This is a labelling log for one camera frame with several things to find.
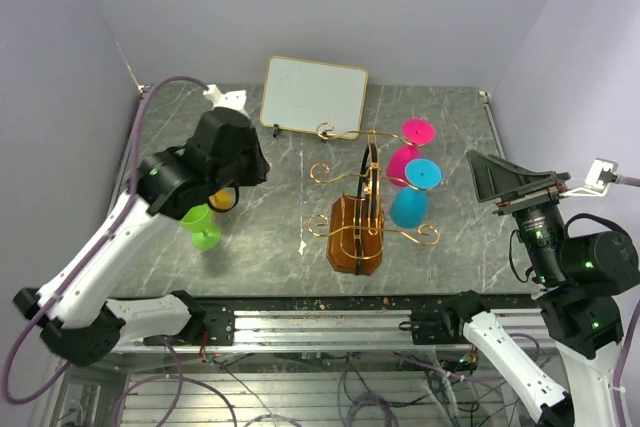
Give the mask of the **green wine glass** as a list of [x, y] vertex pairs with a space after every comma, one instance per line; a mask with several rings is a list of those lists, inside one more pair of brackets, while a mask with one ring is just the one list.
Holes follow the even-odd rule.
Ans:
[[200, 250], [214, 248], [221, 239], [221, 230], [214, 221], [214, 212], [207, 204], [194, 206], [180, 220], [191, 235], [192, 244]]

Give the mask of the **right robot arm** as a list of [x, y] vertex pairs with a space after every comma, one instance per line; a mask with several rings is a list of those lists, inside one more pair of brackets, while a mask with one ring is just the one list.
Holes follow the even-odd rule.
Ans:
[[535, 302], [569, 385], [549, 378], [474, 291], [452, 297], [438, 315], [412, 314], [400, 330], [411, 333], [415, 344], [440, 329], [452, 342], [477, 347], [538, 426], [631, 425], [621, 377], [639, 316], [624, 324], [615, 298], [638, 286], [639, 254], [625, 229], [589, 213], [574, 218], [593, 221], [602, 231], [571, 236], [559, 203], [603, 197], [613, 185], [636, 187], [638, 179], [619, 174], [616, 162], [597, 158], [583, 186], [569, 189], [567, 173], [534, 172], [475, 150], [467, 160], [478, 201], [495, 202], [498, 215], [516, 221], [540, 288]]

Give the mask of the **orange wine glass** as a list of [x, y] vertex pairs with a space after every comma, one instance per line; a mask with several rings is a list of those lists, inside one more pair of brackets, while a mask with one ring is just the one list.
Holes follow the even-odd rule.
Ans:
[[209, 208], [216, 213], [226, 213], [237, 204], [236, 197], [225, 190], [220, 190], [208, 197]]

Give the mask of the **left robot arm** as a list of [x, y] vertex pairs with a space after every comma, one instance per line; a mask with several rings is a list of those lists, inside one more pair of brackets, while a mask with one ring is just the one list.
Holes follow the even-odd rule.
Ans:
[[205, 112], [186, 144], [141, 161], [137, 190], [123, 192], [109, 217], [67, 267], [38, 289], [13, 299], [29, 320], [37, 312], [40, 338], [51, 353], [79, 367], [104, 358], [117, 344], [168, 336], [192, 344], [203, 334], [205, 310], [184, 291], [162, 297], [111, 298], [134, 256], [163, 229], [183, 220], [225, 188], [265, 182], [269, 164], [249, 116], [230, 107]]

